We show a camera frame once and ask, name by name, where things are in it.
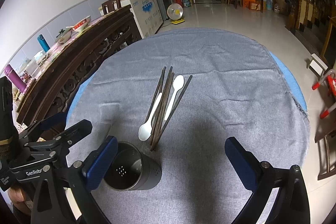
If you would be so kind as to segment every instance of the white stool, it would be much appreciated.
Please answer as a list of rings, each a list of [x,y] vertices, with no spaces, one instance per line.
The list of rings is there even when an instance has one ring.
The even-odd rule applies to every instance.
[[[320,76],[319,79],[323,76],[324,72],[328,69],[328,66],[316,55],[311,55],[312,59],[308,65],[308,68],[311,67],[316,73]]]

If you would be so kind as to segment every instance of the round table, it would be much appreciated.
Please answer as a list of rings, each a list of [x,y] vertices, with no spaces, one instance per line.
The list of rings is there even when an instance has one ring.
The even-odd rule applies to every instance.
[[[164,66],[193,75],[156,151],[138,138]],[[307,113],[294,99],[269,51],[242,35],[216,29],[163,32],[104,61],[69,117],[87,119],[92,133],[71,148],[68,164],[84,160],[107,135],[134,144],[162,167],[151,190],[117,192],[102,181],[92,192],[111,223],[231,223],[251,192],[224,152],[235,136],[273,167],[302,166]],[[273,190],[259,222],[266,220]]]

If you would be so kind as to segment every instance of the spoon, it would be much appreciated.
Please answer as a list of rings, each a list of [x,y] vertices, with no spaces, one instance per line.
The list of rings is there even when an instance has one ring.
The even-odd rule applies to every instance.
[[[149,115],[147,122],[145,122],[139,128],[139,140],[141,140],[141,141],[145,141],[145,140],[147,140],[151,136],[151,132],[152,132],[152,118],[153,118],[155,110],[157,109],[157,107],[159,105],[161,97],[162,97],[162,92],[160,92],[159,95],[157,96],[157,98],[155,100],[155,103],[153,105],[151,114]]]
[[[184,85],[183,75],[177,75],[177,77],[175,78],[173,82],[174,92],[173,92],[173,95],[171,96],[171,99],[170,99],[170,102],[169,102],[169,105],[168,105],[168,108],[165,114],[165,118],[164,118],[165,121],[168,119],[168,116],[173,108],[176,94],[180,89],[182,89],[183,85]]]

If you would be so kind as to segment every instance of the dark brown chopstick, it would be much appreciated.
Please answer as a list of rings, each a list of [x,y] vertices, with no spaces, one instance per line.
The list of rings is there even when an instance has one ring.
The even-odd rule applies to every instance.
[[[154,131],[154,136],[153,136],[153,143],[156,142],[156,139],[158,137],[158,135],[161,132],[161,126],[162,126],[162,122],[163,122],[163,117],[165,115],[165,111],[166,111],[166,106],[168,103],[168,99],[169,99],[169,94],[170,94],[170,90],[171,90],[171,86],[173,84],[173,80],[174,80],[174,73],[172,72],[170,74],[170,77],[168,79],[168,83],[167,83],[167,88],[165,87],[165,93],[163,96],[163,100],[162,100],[162,106],[159,112],[159,119],[157,120],[157,124],[155,126],[155,131]]]
[[[159,82],[157,84],[157,87],[156,87],[156,90],[155,90],[155,93],[154,93],[154,96],[153,96],[153,100],[152,100],[151,106],[149,107],[149,111],[148,111],[148,114],[147,114],[145,122],[147,122],[147,120],[149,118],[149,115],[150,115],[150,113],[152,111],[152,108],[153,108],[153,105],[154,105],[154,102],[155,102],[155,99],[156,99],[156,96],[157,96],[158,92],[161,92],[161,90],[162,90],[163,79],[165,77],[165,71],[166,71],[166,67],[164,67],[162,69],[161,77],[160,77],[160,80],[159,80]]]
[[[183,89],[182,89],[180,95],[178,96],[178,98],[177,98],[177,100],[176,100],[176,102],[175,102],[175,104],[174,104],[174,106],[173,106],[173,108],[172,108],[172,110],[171,110],[171,112],[170,112],[170,114],[169,114],[169,116],[168,116],[168,119],[167,119],[166,122],[164,123],[164,125],[163,125],[163,127],[162,127],[160,133],[158,134],[158,136],[155,138],[155,141],[153,142],[153,144],[152,144],[152,146],[151,146],[151,151],[153,151],[153,150],[155,149],[155,147],[157,146],[157,144],[158,144],[158,142],[159,142],[159,140],[160,140],[160,138],[161,138],[161,136],[162,136],[164,130],[166,129],[166,127],[167,127],[167,125],[168,125],[168,122],[169,122],[170,118],[171,118],[172,115],[174,114],[174,111],[175,111],[175,109],[177,108],[177,106],[179,105],[179,102],[181,101],[182,96],[183,96],[184,92],[186,91],[186,89],[187,89],[187,87],[188,87],[188,85],[189,85],[189,83],[190,83],[190,81],[191,81],[192,78],[193,78],[193,76],[190,75],[189,78],[188,78],[188,80],[187,80],[187,82],[185,83],[185,85],[184,85],[184,87],[183,87]]]
[[[154,126],[152,127],[152,131],[151,131],[151,138],[150,138],[150,141],[149,141],[149,144],[152,145],[153,143],[153,138],[154,138],[154,133],[155,133],[155,128],[156,128],[156,124],[158,122],[158,118],[159,118],[159,113],[160,113],[160,110],[161,110],[161,106],[162,106],[162,102],[163,102],[163,96],[165,94],[165,90],[166,90],[166,87],[167,87],[167,83],[168,83],[168,80],[169,80],[169,77],[171,75],[171,72],[173,70],[173,67],[170,67],[169,69],[169,72],[168,72],[168,76],[167,76],[167,79],[166,79],[166,82],[165,82],[165,87],[163,89],[163,92],[162,92],[162,97],[161,97],[161,101],[159,103],[159,105],[157,106],[157,109],[155,111],[155,119],[154,119]]]

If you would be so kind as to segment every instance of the person's hand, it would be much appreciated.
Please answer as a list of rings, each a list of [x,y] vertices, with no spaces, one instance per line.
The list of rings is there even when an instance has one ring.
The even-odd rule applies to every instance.
[[[27,199],[26,192],[19,185],[13,185],[8,189],[7,193],[13,205],[22,213],[30,216],[31,211],[25,204]]]

